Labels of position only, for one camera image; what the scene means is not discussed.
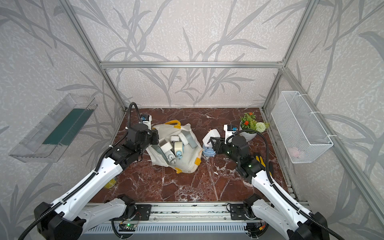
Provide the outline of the light blue face alarm clock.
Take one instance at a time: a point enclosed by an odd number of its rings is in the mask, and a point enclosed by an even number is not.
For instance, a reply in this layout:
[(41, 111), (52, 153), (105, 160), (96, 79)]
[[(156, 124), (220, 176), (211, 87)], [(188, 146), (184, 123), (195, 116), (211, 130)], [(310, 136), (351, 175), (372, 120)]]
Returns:
[(205, 157), (214, 157), (216, 155), (216, 152), (214, 151), (214, 149), (212, 147), (207, 147), (205, 145), (203, 145), (203, 155)]

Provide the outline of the white canvas bag yellow handles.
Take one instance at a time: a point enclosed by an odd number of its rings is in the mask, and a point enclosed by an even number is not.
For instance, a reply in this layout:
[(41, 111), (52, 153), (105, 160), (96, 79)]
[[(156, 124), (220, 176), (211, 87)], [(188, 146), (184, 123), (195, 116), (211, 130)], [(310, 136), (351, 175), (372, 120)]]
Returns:
[(159, 134), (159, 143), (147, 148), (153, 165), (169, 167), (178, 174), (194, 173), (201, 164), (203, 148), (191, 124), (182, 125), (173, 120), (155, 125), (153, 130)]

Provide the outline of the white digital clock dark screen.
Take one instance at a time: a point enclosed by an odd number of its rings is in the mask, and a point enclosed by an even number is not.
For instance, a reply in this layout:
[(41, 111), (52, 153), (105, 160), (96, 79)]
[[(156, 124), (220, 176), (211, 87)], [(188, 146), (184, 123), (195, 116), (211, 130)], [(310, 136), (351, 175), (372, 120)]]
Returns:
[(173, 149), (172, 144), (166, 139), (159, 141), (159, 147), (165, 155), (169, 155), (168, 152)]

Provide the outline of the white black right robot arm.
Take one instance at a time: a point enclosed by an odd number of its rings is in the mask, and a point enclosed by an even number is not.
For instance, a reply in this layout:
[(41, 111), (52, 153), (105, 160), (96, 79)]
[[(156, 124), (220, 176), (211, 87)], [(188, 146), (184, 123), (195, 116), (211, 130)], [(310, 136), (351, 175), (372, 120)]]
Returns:
[(244, 200), (247, 215), (263, 220), (286, 240), (328, 240), (327, 220), (320, 213), (313, 214), (278, 185), (267, 159), (251, 155), (244, 137), (232, 135), (230, 140), (226, 143), (224, 138), (205, 137), (203, 143), (236, 162), (239, 175), (270, 201), (267, 204), (257, 195)]

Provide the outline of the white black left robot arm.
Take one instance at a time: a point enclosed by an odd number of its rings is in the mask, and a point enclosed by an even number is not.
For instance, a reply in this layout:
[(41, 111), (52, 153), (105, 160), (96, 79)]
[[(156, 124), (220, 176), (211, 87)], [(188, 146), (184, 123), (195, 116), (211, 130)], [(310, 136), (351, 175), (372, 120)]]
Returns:
[(128, 128), (125, 143), (109, 147), (85, 178), (52, 203), (43, 202), (35, 208), (36, 220), (30, 227), (37, 227), (46, 240), (77, 240), (108, 220), (132, 218), (137, 212), (135, 201), (125, 195), (89, 210), (84, 207), (110, 180), (138, 161), (148, 146), (158, 143), (156, 129), (145, 124)]

